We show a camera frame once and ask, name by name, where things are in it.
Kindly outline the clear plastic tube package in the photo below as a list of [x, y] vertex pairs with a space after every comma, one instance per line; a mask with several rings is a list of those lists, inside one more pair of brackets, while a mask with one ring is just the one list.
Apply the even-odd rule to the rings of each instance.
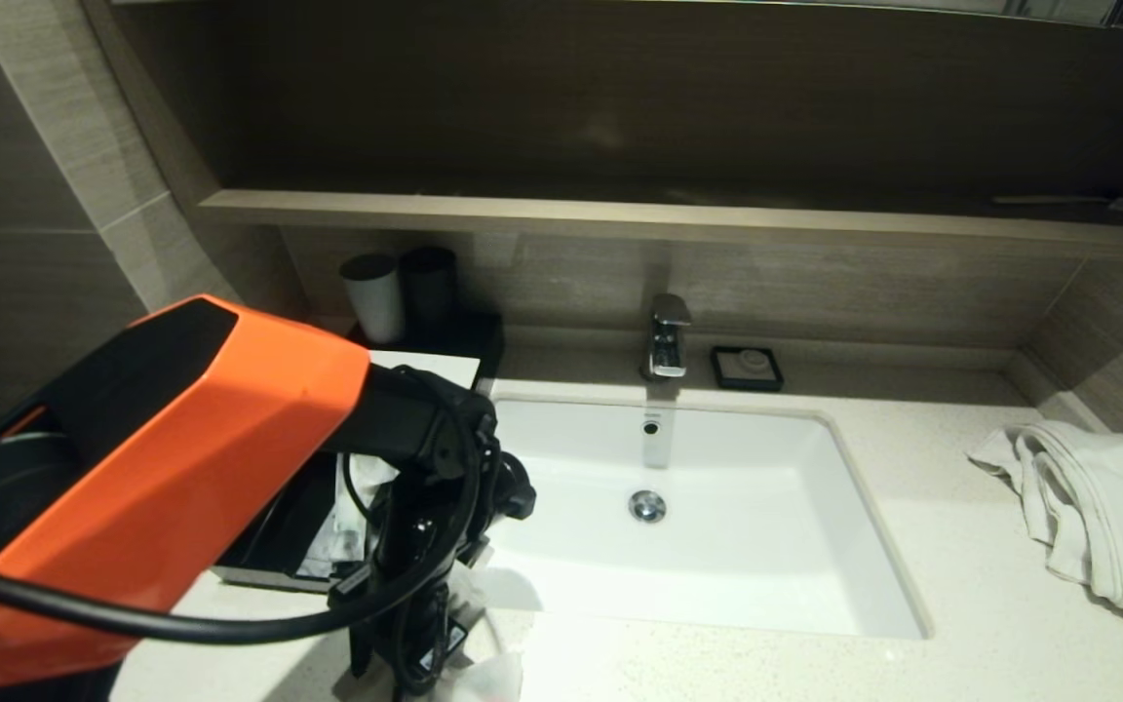
[[483, 576], [493, 555], [493, 547], [482, 546], [471, 563], [455, 560], [448, 578], [450, 618], [468, 632], [485, 631], [490, 637], [495, 637], [497, 631], [496, 621], [490, 614]]

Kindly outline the white sachet with red print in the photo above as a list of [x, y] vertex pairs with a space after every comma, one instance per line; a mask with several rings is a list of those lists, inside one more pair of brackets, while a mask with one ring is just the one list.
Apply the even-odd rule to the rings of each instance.
[[505, 651], [445, 674], [433, 702], [521, 702], [524, 665], [518, 651]]

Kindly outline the black cup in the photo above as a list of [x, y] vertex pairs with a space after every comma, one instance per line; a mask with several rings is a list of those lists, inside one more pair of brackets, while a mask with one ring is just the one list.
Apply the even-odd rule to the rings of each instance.
[[401, 257], [411, 328], [433, 336], [451, 323], [458, 308], [456, 254], [442, 246], [422, 246]]

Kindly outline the white packet with green label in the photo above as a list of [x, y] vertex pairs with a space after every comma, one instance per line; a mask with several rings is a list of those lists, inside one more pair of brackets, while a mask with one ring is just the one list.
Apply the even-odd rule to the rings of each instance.
[[338, 486], [334, 505], [309, 543], [295, 577], [329, 578], [338, 564], [364, 560], [368, 554], [367, 543], [366, 517], [360, 514], [347, 489]]

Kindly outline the grey cup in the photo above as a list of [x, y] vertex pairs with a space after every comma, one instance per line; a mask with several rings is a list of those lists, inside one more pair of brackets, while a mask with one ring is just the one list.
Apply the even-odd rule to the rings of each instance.
[[398, 259], [387, 253], [365, 253], [343, 262], [339, 275], [360, 332], [377, 345], [392, 345], [407, 336]]

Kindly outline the white rectangular sink basin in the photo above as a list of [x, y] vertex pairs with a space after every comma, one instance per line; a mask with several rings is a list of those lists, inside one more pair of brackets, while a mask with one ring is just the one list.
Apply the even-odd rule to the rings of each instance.
[[[926, 639], [859, 474], [807, 413], [503, 399], [533, 514], [487, 534], [491, 605], [557, 616]], [[668, 503], [637, 523], [628, 499]]]

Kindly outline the chrome faucet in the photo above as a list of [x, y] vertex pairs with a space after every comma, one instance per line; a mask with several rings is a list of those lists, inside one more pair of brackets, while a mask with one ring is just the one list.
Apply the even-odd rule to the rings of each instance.
[[692, 323], [690, 306], [681, 297], [659, 293], [649, 306], [649, 339], [640, 373], [646, 381], [683, 379], [687, 363], [683, 330]]

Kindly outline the black square soap dish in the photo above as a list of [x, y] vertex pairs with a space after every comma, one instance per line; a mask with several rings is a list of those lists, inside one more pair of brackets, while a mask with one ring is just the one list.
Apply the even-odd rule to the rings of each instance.
[[734, 354], [739, 352], [740, 348], [756, 348], [756, 347], [737, 347], [737, 346], [714, 346], [712, 348], [712, 365], [714, 372], [714, 379], [718, 388], [723, 388], [723, 390], [732, 391], [743, 391], [754, 392], [754, 394], [776, 394], [780, 392], [785, 386], [785, 377], [780, 371], [779, 364], [777, 364], [776, 357], [772, 348], [757, 348], [757, 350], [765, 352], [765, 354], [770, 357], [772, 365], [777, 374], [776, 379], [729, 379], [723, 373], [723, 356], [727, 354]]

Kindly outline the white crumpled towel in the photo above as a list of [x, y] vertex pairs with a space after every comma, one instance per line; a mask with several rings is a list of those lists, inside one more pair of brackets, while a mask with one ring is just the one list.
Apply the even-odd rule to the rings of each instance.
[[1123, 434], [1043, 419], [998, 428], [967, 457], [1017, 494], [1049, 572], [1123, 610]]

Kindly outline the wooden wall shelf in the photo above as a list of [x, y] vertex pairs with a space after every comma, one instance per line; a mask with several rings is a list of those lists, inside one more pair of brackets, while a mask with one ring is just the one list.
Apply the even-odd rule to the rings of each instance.
[[223, 188], [210, 221], [617, 240], [973, 250], [1123, 259], [1123, 225], [944, 215], [505, 199], [329, 194]]

